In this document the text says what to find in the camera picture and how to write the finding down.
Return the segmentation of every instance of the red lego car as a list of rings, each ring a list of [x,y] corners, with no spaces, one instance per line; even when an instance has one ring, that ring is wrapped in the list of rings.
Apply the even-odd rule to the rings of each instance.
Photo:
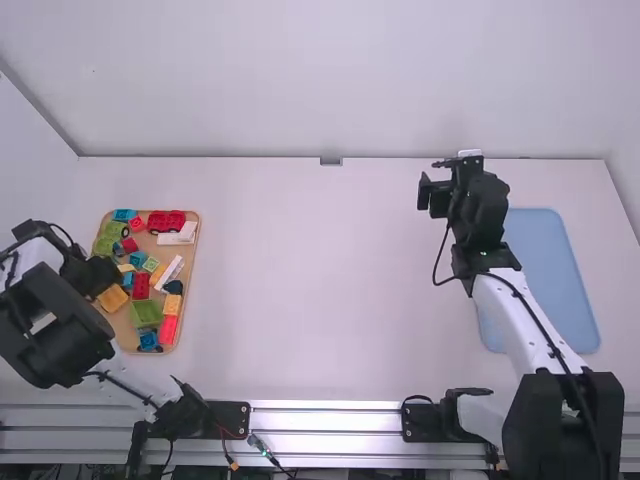
[[[187,220],[186,215],[181,210],[155,210],[149,214],[147,220],[147,231],[152,235],[165,232],[179,232]]]

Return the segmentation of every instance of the blue mat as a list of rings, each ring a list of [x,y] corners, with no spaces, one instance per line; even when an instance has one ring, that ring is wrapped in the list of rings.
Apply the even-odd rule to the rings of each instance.
[[[504,240],[558,333],[576,353],[597,351],[600,334],[560,215],[546,208],[512,208],[504,225]],[[502,335],[489,315],[478,310],[478,321],[484,345],[505,353]]]

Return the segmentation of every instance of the blue toy block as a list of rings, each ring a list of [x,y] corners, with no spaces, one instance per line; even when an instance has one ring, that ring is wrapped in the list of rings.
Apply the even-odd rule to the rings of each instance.
[[[122,275],[122,286],[124,288],[133,288],[133,272],[127,272]]]
[[[142,264],[147,261],[149,255],[144,252],[133,252],[129,255],[129,263],[136,268],[142,268]]]
[[[120,244],[120,242],[114,242],[113,254],[116,257],[124,257],[127,254],[127,252],[124,251],[124,247]]]
[[[158,334],[155,331],[140,333],[140,350],[150,352],[158,346]]]
[[[113,219],[116,222],[128,223],[129,220],[131,220],[136,215],[138,215],[138,212],[129,208],[119,208],[118,210],[113,211]]]

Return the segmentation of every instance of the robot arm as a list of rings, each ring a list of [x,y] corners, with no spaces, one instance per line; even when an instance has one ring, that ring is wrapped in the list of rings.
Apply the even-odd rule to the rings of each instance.
[[[497,322],[519,379],[502,402],[487,389],[448,391],[440,408],[449,412],[449,434],[498,446],[516,479],[617,478],[624,391],[612,373],[588,368],[533,298],[502,241],[509,186],[484,171],[479,150],[433,166],[450,168],[451,180],[433,182],[423,173],[418,209],[447,219],[455,235],[448,280],[460,280]]]
[[[148,433],[174,441],[218,425],[188,384],[167,377],[150,385],[123,363],[113,329],[89,303],[121,281],[110,259],[87,259],[45,222],[28,220],[13,234],[16,243],[0,252],[0,355],[16,372],[43,389],[90,385],[138,409],[137,461]]]

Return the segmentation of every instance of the black bracket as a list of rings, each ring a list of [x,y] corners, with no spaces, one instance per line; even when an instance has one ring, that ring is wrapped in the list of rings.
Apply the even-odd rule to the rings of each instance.
[[[179,438],[197,438],[207,440],[244,440],[249,436],[249,417],[251,405],[248,402],[207,400],[211,419],[206,420],[202,429],[193,435]],[[158,432],[152,432],[149,438],[163,438]]]
[[[485,443],[477,435],[460,432],[452,435],[445,428],[443,408],[439,403],[413,403],[401,412],[402,439],[406,443]]]
[[[482,437],[464,431],[458,422],[458,398],[461,395],[489,395],[486,388],[452,388],[439,403],[429,397],[413,395],[402,402],[400,419],[402,439],[407,443],[486,443]],[[423,399],[429,403],[407,403]]]

